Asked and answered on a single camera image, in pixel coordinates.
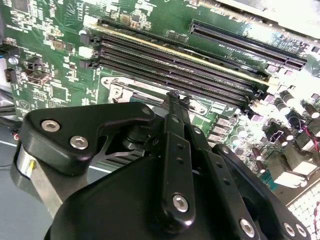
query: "electrolytic capacitor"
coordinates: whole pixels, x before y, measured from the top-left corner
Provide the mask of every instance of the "electrolytic capacitor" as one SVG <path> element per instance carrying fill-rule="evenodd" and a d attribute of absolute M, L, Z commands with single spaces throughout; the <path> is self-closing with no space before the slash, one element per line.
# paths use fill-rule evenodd
<path fill-rule="evenodd" d="M 232 145 L 234 145 L 234 146 L 239 146 L 241 144 L 241 141 L 237 135 L 232 135 L 230 137 L 230 140 L 231 140 Z"/>
<path fill-rule="evenodd" d="M 296 101 L 295 98 L 290 93 L 283 96 L 282 100 L 285 102 L 285 104 L 287 104 L 289 106 L 293 106 Z"/>
<path fill-rule="evenodd" d="M 258 172 L 263 174 L 266 172 L 266 167 L 261 161 L 256 161 L 255 162 L 256 167 L 258 168 Z"/>
<path fill-rule="evenodd" d="M 244 126 L 238 126 L 236 128 L 236 132 L 238 133 L 239 138 L 246 138 L 248 136 L 248 132 Z"/>
<path fill-rule="evenodd" d="M 252 153 L 253 153 L 253 156 L 254 156 L 255 160 L 261 160 L 262 159 L 261 153 L 260 153 L 258 148 L 256 148 L 256 147 L 252 148 Z"/>
<path fill-rule="evenodd" d="M 315 109 L 314 106 L 311 104 L 308 104 L 304 107 L 304 109 L 308 112 L 308 114 L 311 116 L 311 118 L 316 119 L 320 116 L 320 113 Z"/>
<path fill-rule="evenodd" d="M 282 127 L 282 130 L 283 130 L 283 136 L 285 137 L 285 139 L 287 141 L 291 141 L 292 139 L 294 139 L 294 136 L 292 135 L 291 131 L 289 130 L 289 128 L 287 128 L 286 126 L 285 127 Z"/>
<path fill-rule="evenodd" d="M 284 102 L 280 102 L 278 103 L 278 105 L 276 106 L 276 108 L 279 110 L 279 112 L 283 115 L 287 115 L 290 113 L 290 108 L 284 103 Z"/>
<path fill-rule="evenodd" d="M 282 147 L 285 147 L 288 145 L 288 141 L 283 135 L 281 135 L 278 140 Z"/>

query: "black mechanical arm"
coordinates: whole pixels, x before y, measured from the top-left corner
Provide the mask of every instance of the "black mechanical arm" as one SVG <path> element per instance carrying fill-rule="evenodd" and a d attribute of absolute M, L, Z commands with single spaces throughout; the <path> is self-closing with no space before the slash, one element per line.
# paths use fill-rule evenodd
<path fill-rule="evenodd" d="M 11 169 L 53 217 L 47 240 L 309 240 L 225 145 L 210 148 L 174 92 L 165 117 L 139 102 L 26 115 Z M 88 185 L 90 164 L 144 156 Z"/>

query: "cable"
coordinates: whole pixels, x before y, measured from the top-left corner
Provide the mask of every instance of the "cable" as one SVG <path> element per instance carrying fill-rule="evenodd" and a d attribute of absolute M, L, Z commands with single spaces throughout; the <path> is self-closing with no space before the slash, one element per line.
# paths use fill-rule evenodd
<path fill-rule="evenodd" d="M 14 111 L 14 110 L 16 110 L 14 105 L 0 106 L 0 112 Z"/>
<path fill-rule="evenodd" d="M 0 117 L 16 115 L 16 111 L 0 111 Z"/>
<path fill-rule="evenodd" d="M 12 94 L 10 94 L 9 92 L 6 92 L 2 89 L 0 89 L 0 96 L 7 99 L 10 102 L 14 102 L 14 98 L 12 97 Z"/>
<path fill-rule="evenodd" d="M 10 169 L 11 169 L 11 164 L 0 166 L 0 170 L 10 170 Z"/>

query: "green circuit board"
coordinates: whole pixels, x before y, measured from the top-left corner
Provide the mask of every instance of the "green circuit board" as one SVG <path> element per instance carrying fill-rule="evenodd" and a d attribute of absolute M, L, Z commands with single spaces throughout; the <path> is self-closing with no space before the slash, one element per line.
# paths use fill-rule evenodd
<path fill-rule="evenodd" d="M 123 78 L 127 88 L 157 99 L 165 98 L 168 87 L 143 79 L 138 83 L 128 83 L 128 75 L 104 66 L 96 69 L 80 67 L 79 60 L 84 58 L 83 54 L 80 54 L 80 48 L 85 47 L 80 41 L 80 33 L 96 33 L 96 30 L 84 25 L 85 16 L 111 21 L 140 33 L 148 33 L 184 45 L 186 48 L 199 49 L 217 58 L 265 71 L 273 82 L 276 82 L 273 84 L 277 86 L 275 94 L 278 94 L 280 89 L 287 90 L 292 86 L 297 90 L 305 84 L 302 79 L 310 84 L 316 83 L 320 74 L 318 55 L 310 54 L 310 50 L 306 50 L 306 45 L 299 39 L 291 39 L 283 32 L 273 32 L 267 27 L 235 19 L 214 8 L 192 5 L 189 1 L 27 0 L 23 3 L 19 0 L 0 0 L 0 11 L 5 23 L 4 42 L 19 47 L 18 64 L 7 62 L 6 65 L 16 71 L 17 79 L 11 82 L 11 89 L 20 120 L 26 113 L 35 109 L 112 103 L 111 89 L 104 84 L 107 79 L 118 81 Z M 190 26 L 193 20 L 307 58 L 307 65 L 302 71 L 292 71 L 290 77 L 285 75 L 287 69 L 279 67 L 277 71 L 270 71 L 265 59 L 192 35 Z M 41 59 L 42 71 L 48 73 L 43 84 L 26 80 L 25 68 L 29 64 L 28 61 L 34 57 Z M 300 91 L 300 99 L 317 105 L 318 103 L 311 98 L 317 91 L 308 85 Z M 265 121 L 252 123 L 236 107 L 199 96 L 193 99 L 195 104 L 204 110 L 191 113 L 192 123 L 201 128 L 207 137 L 219 116 L 232 119 L 232 125 L 223 139 L 229 146 L 232 146 L 230 136 L 235 134 L 236 128 L 240 125 L 246 126 L 246 140 L 233 147 L 234 150 L 243 150 L 239 156 L 253 171 L 256 170 L 251 157 L 253 146 L 268 147 L 266 156 L 279 148 L 277 144 L 261 142 L 264 136 L 263 129 L 269 119 L 277 119 L 280 123 L 286 121 L 279 113 L 275 113 L 273 108 L 269 109 L 271 114 Z M 133 95 L 129 101 L 142 101 L 153 105 L 152 101 L 144 100 L 141 95 Z"/>

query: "motherboard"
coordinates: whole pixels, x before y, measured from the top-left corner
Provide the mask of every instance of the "motherboard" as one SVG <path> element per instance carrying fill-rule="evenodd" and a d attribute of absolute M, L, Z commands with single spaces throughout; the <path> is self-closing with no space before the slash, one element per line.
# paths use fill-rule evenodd
<path fill-rule="evenodd" d="M 271 189 L 283 173 L 296 188 L 318 169 L 317 36 L 209 0 L 0 0 L 0 14 L 0 86 L 20 121 L 136 101 L 156 112 L 177 91 L 208 143 L 226 144 Z M 309 171 L 287 162 L 298 148 L 316 153 L 301 160 Z"/>

